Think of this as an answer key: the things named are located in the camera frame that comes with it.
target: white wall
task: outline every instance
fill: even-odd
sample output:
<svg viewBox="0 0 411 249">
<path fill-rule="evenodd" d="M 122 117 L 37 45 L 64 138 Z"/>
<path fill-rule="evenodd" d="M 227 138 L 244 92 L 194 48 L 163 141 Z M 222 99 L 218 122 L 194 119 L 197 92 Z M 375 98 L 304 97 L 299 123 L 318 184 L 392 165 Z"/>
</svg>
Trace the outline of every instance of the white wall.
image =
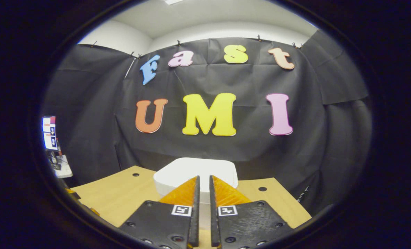
<svg viewBox="0 0 411 249">
<path fill-rule="evenodd" d="M 258 38 L 258 35 L 261 39 L 290 45 L 295 43 L 296 46 L 304 44 L 309 39 L 306 35 L 273 25 L 257 24 L 254 22 L 216 22 L 188 27 L 156 38 L 147 49 L 147 53 L 173 46 L 177 44 L 177 40 L 185 43 L 207 38 Z"/>
<path fill-rule="evenodd" d="M 94 29 L 79 41 L 79 44 L 94 44 L 110 47 L 127 54 L 146 54 L 152 43 L 152 38 L 127 24 L 117 21 L 107 21 Z"/>
<path fill-rule="evenodd" d="M 309 36 L 292 30 L 254 22 L 202 24 L 151 39 L 146 34 L 127 24 L 111 20 L 97 27 L 79 41 L 79 44 L 94 44 L 97 41 L 96 45 L 110 47 L 127 54 L 131 54 L 134 51 L 133 55 L 137 56 L 138 54 L 145 55 L 161 48 L 173 46 L 177 44 L 177 40 L 185 43 L 207 38 L 257 38 L 258 35 L 260 35 L 261 39 L 290 45 L 294 42 L 297 46 L 304 44 L 309 39 Z"/>
</svg>

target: pink letter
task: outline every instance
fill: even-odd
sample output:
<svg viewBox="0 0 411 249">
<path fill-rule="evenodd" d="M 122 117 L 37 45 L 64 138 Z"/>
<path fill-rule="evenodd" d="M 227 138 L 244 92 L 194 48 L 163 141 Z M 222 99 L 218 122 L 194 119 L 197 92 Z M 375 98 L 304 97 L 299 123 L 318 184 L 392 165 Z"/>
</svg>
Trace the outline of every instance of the pink letter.
<svg viewBox="0 0 411 249">
<path fill-rule="evenodd" d="M 173 55 L 173 59 L 169 61 L 169 66 L 190 66 L 193 61 L 193 52 L 192 51 L 181 51 Z"/>
<path fill-rule="evenodd" d="M 289 135 L 293 128 L 288 123 L 287 105 L 288 96 L 281 93 L 272 93 L 265 97 L 272 104 L 273 126 L 269 132 L 272 135 Z"/>
</svg>

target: ceiling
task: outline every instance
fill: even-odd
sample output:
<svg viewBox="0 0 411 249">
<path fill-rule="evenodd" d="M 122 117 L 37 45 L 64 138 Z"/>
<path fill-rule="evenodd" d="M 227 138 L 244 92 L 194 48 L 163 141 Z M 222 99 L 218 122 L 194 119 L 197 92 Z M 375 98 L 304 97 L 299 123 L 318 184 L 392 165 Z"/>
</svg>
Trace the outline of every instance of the ceiling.
<svg viewBox="0 0 411 249">
<path fill-rule="evenodd" d="M 311 36 L 316 27 L 267 0 L 183 0 L 168 5 L 148 0 L 113 18 L 158 38 L 176 30 L 211 22 L 257 22 Z"/>
</svg>

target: orange soft gripper pad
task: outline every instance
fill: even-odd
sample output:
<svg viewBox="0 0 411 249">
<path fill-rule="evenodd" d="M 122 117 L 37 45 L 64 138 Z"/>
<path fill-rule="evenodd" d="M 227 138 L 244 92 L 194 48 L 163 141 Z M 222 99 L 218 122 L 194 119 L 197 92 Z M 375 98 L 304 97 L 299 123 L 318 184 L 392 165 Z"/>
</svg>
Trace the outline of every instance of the orange soft gripper pad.
<svg viewBox="0 0 411 249">
<path fill-rule="evenodd" d="M 162 197 L 159 202 L 172 205 L 189 205 L 193 206 L 193 197 L 195 195 L 196 177 L 179 185 L 177 188 Z"/>
<path fill-rule="evenodd" d="M 216 206 L 238 205 L 251 202 L 235 188 L 216 176 L 213 176 L 213 185 L 215 186 Z"/>
</svg>

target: white box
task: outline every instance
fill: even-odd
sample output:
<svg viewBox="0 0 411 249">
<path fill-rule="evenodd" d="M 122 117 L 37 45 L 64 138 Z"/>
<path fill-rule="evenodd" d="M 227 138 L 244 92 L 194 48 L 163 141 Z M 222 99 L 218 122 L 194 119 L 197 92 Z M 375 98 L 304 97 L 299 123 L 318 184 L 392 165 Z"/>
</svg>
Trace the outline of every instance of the white box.
<svg viewBox="0 0 411 249">
<path fill-rule="evenodd" d="M 224 160 L 183 157 L 166 165 L 153 175 L 156 190 L 161 197 L 199 175 L 199 227 L 210 229 L 210 188 L 209 178 L 214 175 L 230 186 L 238 186 L 238 176 L 234 163 Z"/>
</svg>

